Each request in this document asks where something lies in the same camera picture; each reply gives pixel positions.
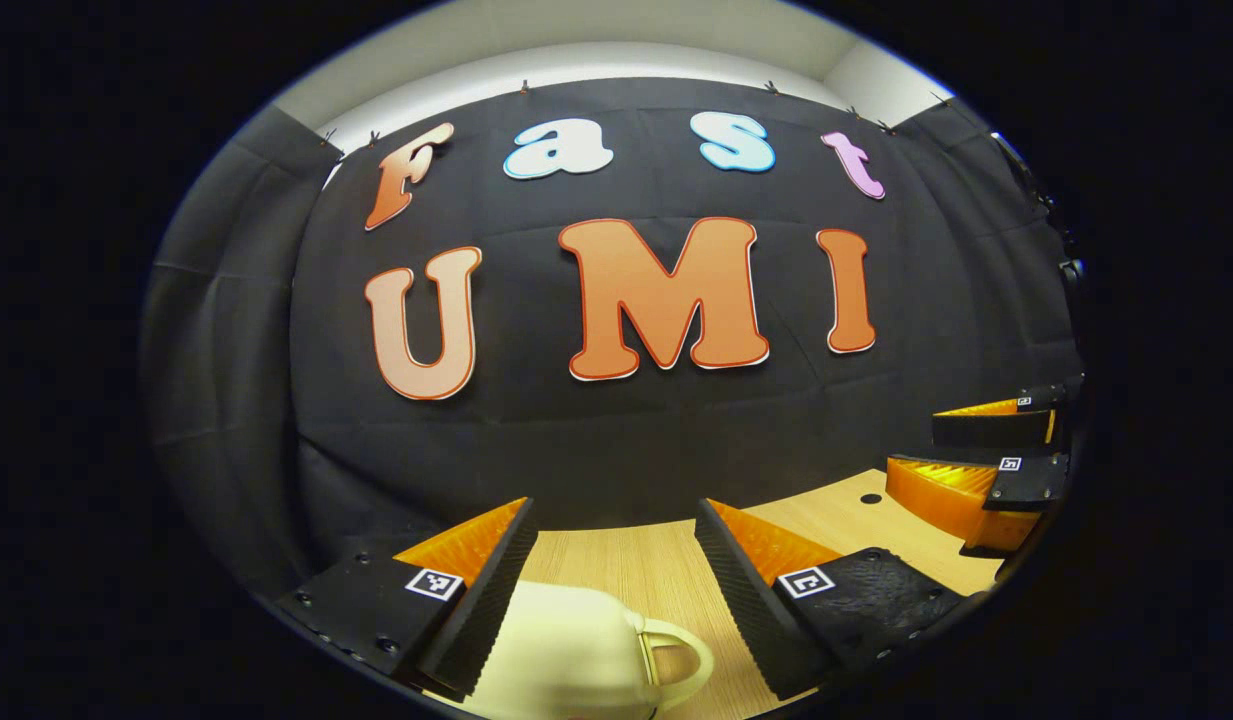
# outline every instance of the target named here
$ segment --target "white mug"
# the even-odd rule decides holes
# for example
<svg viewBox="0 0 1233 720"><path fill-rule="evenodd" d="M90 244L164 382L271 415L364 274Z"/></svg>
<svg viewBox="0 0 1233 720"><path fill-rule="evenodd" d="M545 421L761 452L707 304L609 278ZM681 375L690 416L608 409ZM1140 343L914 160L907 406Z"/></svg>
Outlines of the white mug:
<svg viewBox="0 0 1233 720"><path fill-rule="evenodd" d="M667 646L692 648L695 673L660 684L652 650ZM524 581L473 694L448 703L488 720L649 720L688 700L711 673L713 652L683 628L642 618L604 592Z"/></svg>

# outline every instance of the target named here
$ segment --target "ceiling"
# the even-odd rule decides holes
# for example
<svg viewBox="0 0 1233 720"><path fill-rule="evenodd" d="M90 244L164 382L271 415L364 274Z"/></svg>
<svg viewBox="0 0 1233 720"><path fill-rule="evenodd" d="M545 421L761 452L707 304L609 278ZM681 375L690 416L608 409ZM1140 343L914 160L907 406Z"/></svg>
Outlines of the ceiling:
<svg viewBox="0 0 1233 720"><path fill-rule="evenodd" d="M321 127L448 68L571 42L639 41L761 60L825 81L858 36L779 0L451 0L360 42L277 97Z"/></svg>

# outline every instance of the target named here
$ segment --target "wooden surface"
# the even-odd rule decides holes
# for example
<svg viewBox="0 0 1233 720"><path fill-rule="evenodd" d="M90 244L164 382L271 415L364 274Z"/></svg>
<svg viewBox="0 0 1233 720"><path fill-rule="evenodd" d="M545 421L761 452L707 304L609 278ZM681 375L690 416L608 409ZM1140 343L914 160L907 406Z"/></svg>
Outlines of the wooden surface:
<svg viewBox="0 0 1233 720"><path fill-rule="evenodd" d="M850 554L887 547L909 565L962 594L994 583L1000 560L959 556L963 541L919 520L884 492L877 470L783 501L745 509L785 529ZM867 493L882 502L867 505ZM715 655L713 677L692 700L657 714L657 720L739 720L784 705L767 689L745 647L723 593L693 536L694 520L619 528L540 533L522 579L599 589L631 610L681 625ZM658 656L676 676L683 660Z"/></svg>

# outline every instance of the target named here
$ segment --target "mug handle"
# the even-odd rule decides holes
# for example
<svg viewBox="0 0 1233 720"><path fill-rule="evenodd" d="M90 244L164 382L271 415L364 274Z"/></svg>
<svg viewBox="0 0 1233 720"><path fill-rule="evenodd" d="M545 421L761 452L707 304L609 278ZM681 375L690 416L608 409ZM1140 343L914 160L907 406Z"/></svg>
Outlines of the mug handle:
<svg viewBox="0 0 1233 720"><path fill-rule="evenodd" d="M679 705L686 698L693 697L707 683L709 676L713 674L713 652L709 651L709 646L700 642L699 637L695 637L692 632L687 632L683 628L649 618L642 624L642 639L644 642L647 642L649 662L656 662L652 656L653 648L671 646L689 647L697 653L700 661L700 666L697 667L695 673L690 678L660 685L662 698L660 703L661 710L668 710L668 708Z"/></svg>

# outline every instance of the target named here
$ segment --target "light blue letter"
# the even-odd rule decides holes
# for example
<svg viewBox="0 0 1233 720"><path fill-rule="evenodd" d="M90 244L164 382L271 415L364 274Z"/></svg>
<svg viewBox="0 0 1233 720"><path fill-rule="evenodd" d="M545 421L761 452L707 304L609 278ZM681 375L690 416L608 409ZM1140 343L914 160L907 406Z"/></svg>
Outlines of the light blue letter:
<svg viewBox="0 0 1233 720"><path fill-rule="evenodd" d="M506 158L506 174L514 179L545 178L557 170L593 173L616 155L603 147L603 128L593 120L540 123L520 132L514 143L523 145Z"/></svg>
<svg viewBox="0 0 1233 720"><path fill-rule="evenodd" d="M762 173L776 164L776 153L762 138L767 131L758 120L745 115L695 113L692 132L707 138L700 154L720 170L745 170Z"/></svg>

